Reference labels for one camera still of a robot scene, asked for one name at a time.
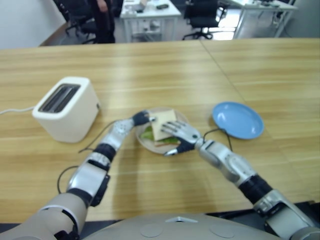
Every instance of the blue plate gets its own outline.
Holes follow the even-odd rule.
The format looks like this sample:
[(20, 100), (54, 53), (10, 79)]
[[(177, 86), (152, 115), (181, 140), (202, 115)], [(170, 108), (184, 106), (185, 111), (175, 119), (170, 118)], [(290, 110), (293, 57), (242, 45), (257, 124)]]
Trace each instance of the blue plate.
[(212, 110), (217, 126), (238, 139), (254, 139), (264, 131), (264, 121), (251, 107), (232, 101), (221, 102)]

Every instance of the plate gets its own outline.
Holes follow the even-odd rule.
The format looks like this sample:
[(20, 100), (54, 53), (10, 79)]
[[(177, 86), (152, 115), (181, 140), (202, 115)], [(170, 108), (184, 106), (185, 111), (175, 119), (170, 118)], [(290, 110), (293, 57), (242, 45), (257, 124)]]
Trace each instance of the plate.
[(212, 110), (216, 125), (238, 139), (254, 139), (264, 131), (264, 121), (251, 107), (238, 102), (225, 101)]
[[(168, 110), (172, 110), (172, 108), (171, 107), (155, 107), (155, 108), (148, 109), (148, 111), (150, 113), (158, 113), (158, 112), (164, 112), (164, 111), (168, 111)], [(174, 110), (174, 113), (175, 113), (177, 120), (188, 123), (188, 119), (181, 112)], [(178, 145), (174, 145), (174, 144), (164, 145), (164, 146), (155, 146), (154, 141), (141, 138), (140, 135), (150, 125), (151, 125), (151, 123), (148, 122), (144, 125), (137, 126), (135, 128), (135, 136), (138, 139), (138, 141), (141, 143), (142, 146), (144, 146), (146, 149), (148, 149), (149, 151), (154, 152), (156, 154), (164, 154), (172, 149), (175, 149), (178, 146)]]

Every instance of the toaster slot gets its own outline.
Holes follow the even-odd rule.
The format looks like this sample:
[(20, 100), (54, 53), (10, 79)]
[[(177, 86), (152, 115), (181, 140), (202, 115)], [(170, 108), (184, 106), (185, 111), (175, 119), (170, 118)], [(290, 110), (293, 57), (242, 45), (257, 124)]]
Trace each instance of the toaster slot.
[(70, 102), (72, 97), (79, 90), (80, 85), (62, 84), (40, 107), (39, 112), (43, 113), (59, 113)]

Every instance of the person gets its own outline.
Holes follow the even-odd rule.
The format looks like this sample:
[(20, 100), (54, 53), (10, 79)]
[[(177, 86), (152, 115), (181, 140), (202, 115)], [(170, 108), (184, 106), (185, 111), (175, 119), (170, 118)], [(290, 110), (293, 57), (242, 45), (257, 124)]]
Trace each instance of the person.
[(114, 44), (116, 42), (115, 19), (112, 12), (112, 0), (89, 0), (95, 25), (98, 44)]

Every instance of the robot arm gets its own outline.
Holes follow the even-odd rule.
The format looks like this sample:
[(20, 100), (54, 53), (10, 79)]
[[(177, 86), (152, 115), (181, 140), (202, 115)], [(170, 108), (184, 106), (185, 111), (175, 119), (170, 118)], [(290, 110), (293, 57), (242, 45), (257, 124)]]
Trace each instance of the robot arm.
[(310, 228), (309, 232), (314, 230), (313, 222), (260, 177), (242, 156), (219, 142), (205, 141), (195, 128), (184, 122), (168, 122), (162, 130), (176, 136), (181, 142), (176, 149), (166, 152), (165, 156), (198, 150), (203, 159), (219, 169), (244, 194), (254, 210), (266, 218), (265, 223), (282, 239), (305, 233), (306, 228)]
[(66, 192), (43, 206), (23, 224), (0, 234), (1, 240), (77, 240), (89, 206), (102, 200), (108, 171), (125, 137), (134, 126), (154, 121), (147, 111), (115, 122), (71, 177)]

